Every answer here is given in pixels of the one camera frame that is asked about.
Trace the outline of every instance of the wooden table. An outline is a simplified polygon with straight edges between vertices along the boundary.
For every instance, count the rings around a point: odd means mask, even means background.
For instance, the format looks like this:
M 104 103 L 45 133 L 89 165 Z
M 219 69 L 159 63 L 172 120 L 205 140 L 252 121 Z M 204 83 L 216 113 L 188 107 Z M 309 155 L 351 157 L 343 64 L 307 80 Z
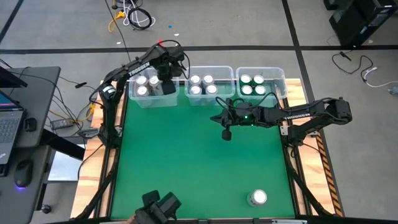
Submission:
M 303 92 L 302 84 L 300 79 L 291 78 L 286 79 L 288 89 L 288 103 L 289 106 L 302 105 L 306 103 L 305 95 Z M 118 124 L 121 119 L 121 111 L 123 107 L 123 97 L 120 101 L 117 113 L 116 123 Z M 96 105 L 95 112 L 93 115 L 93 121 L 91 126 L 99 128 L 102 123 L 102 110 Z M 309 118 L 296 119 L 294 124 L 301 124 Z M 304 143 L 319 149 L 319 152 L 308 147 L 300 146 L 300 160 L 302 163 L 302 169 L 305 177 L 307 187 L 314 194 L 315 198 L 322 204 L 322 206 L 331 213 L 335 213 L 339 216 L 343 216 L 341 209 L 340 198 L 336 189 L 333 172 L 331 170 L 330 159 L 328 153 L 323 147 L 323 140 L 321 135 L 318 134 L 316 137 L 307 136 Z M 90 156 L 97 148 L 101 145 L 101 141 L 98 138 L 90 139 L 87 142 L 85 158 Z M 71 217 L 79 215 L 89 201 L 92 199 L 98 189 L 100 182 L 101 168 L 104 161 L 104 149 L 101 147 L 95 155 L 88 159 L 80 171 L 80 178 L 76 189 L 75 201 L 73 203 Z M 109 154 L 108 170 L 110 170 L 113 162 L 114 152 L 111 151 Z M 298 203 L 300 207 L 300 213 L 306 214 L 304 209 L 303 196 L 301 190 L 296 185 L 296 193 Z M 100 216 L 106 216 L 106 209 L 108 206 L 109 187 L 103 195 Z

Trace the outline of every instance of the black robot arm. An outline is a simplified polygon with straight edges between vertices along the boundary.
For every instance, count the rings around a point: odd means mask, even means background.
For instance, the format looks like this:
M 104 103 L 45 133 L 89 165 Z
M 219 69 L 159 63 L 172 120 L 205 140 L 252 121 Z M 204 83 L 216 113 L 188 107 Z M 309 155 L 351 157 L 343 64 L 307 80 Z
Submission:
M 103 102 L 104 119 L 98 137 L 106 147 L 120 147 L 119 133 L 115 128 L 116 111 L 129 78 L 152 66 L 157 70 L 158 78 L 162 81 L 163 93 L 165 95 L 174 93 L 175 86 L 172 78 L 179 77 L 185 70 L 180 64 L 184 60 L 184 55 L 180 45 L 166 48 L 155 44 L 143 56 L 136 57 L 134 61 L 122 65 L 105 76 L 104 82 L 97 90 Z
M 283 121 L 311 116 L 313 119 L 310 121 L 300 126 L 292 125 L 287 128 L 287 143 L 301 144 L 306 135 L 311 132 L 318 131 L 329 124 L 342 125 L 352 120 L 349 103 L 342 98 L 325 98 L 290 108 L 280 108 L 280 106 L 277 108 L 267 108 L 248 102 L 241 102 L 235 106 L 235 101 L 227 99 L 225 101 L 227 108 L 223 109 L 221 114 L 210 118 L 225 128 L 222 138 L 227 141 L 231 140 L 230 126 L 260 126 L 270 128 L 281 124 Z

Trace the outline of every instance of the can lid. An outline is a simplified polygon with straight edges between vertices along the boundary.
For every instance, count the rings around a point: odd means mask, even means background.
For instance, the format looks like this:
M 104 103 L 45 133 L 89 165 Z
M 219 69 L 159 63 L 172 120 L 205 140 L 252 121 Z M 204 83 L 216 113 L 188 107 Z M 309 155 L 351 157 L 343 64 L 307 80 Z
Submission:
M 253 80 L 255 83 L 261 84 L 264 82 L 264 77 L 262 75 L 255 75 Z
M 151 77 L 151 78 L 149 79 L 149 83 L 152 84 L 152 85 L 155 85 L 155 84 L 157 84 L 158 82 L 159 82 L 159 78 L 157 78 L 157 75 L 154 75 L 153 77 Z
M 137 94 L 140 96 L 147 94 L 147 92 L 148 89 L 145 86 L 140 86 L 137 88 Z
M 200 92 L 201 92 L 201 89 L 200 89 L 199 86 L 194 85 L 194 86 L 191 87 L 191 93 L 192 94 L 196 95 L 196 94 L 199 94 Z
M 257 94 L 263 95 L 266 93 L 266 88 L 264 86 L 256 86 L 254 91 L 256 91 Z
M 263 204 L 267 200 L 267 195 L 263 190 L 255 190 L 253 193 L 253 199 L 256 203 Z
M 249 82 L 251 81 L 250 75 L 242 75 L 242 76 L 241 76 L 241 81 L 242 81 L 243 83 L 249 83 Z
M 251 86 L 242 86 L 242 92 L 248 95 L 253 92 L 253 89 L 251 88 Z
M 205 75 L 205 77 L 203 77 L 203 81 L 205 81 L 205 83 L 213 83 L 213 76 L 212 75 Z
M 200 77 L 199 75 L 192 75 L 190 78 L 192 83 L 199 83 L 200 82 Z
M 208 85 L 206 87 L 206 90 L 208 93 L 216 93 L 217 92 L 217 86 L 216 85 Z
M 140 76 L 138 76 L 136 83 L 138 85 L 143 85 L 143 84 L 145 84 L 146 81 L 147 81 L 147 77 L 140 75 Z

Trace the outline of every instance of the green tabletop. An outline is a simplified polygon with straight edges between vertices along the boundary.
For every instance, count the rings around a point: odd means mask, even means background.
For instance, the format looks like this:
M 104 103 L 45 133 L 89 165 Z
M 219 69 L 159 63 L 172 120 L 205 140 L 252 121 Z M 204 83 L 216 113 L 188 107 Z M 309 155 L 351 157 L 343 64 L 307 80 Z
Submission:
M 228 142 L 210 121 L 219 113 L 190 106 L 183 87 L 174 107 L 129 100 L 111 218 L 129 218 L 152 190 L 180 199 L 177 218 L 294 217 L 278 127 L 232 127 Z M 266 192 L 265 205 L 247 203 L 255 189 Z

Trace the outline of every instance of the power strip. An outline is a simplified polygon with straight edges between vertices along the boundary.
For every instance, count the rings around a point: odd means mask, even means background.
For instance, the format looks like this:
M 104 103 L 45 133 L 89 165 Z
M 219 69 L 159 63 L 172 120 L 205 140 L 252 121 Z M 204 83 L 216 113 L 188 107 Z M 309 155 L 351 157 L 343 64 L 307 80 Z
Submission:
M 75 125 L 75 123 L 70 119 L 59 119 L 56 121 L 51 121 L 51 129 L 53 131 L 63 128 L 70 128 L 73 127 L 73 125 Z

